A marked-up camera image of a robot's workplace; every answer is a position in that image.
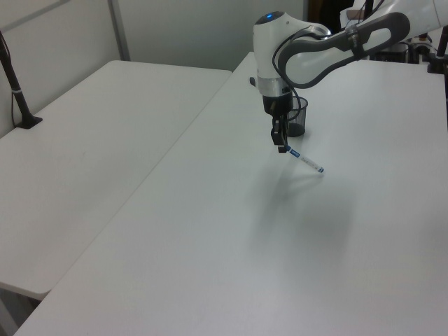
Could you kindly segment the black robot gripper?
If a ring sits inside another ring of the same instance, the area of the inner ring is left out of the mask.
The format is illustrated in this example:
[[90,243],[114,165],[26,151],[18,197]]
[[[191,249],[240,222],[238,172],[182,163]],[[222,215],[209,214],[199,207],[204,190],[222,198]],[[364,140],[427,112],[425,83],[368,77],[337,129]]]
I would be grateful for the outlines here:
[[280,153],[287,152],[287,120],[284,115],[293,109],[293,94],[291,92],[280,97],[262,96],[264,111],[271,116],[280,116],[272,119],[271,138]]

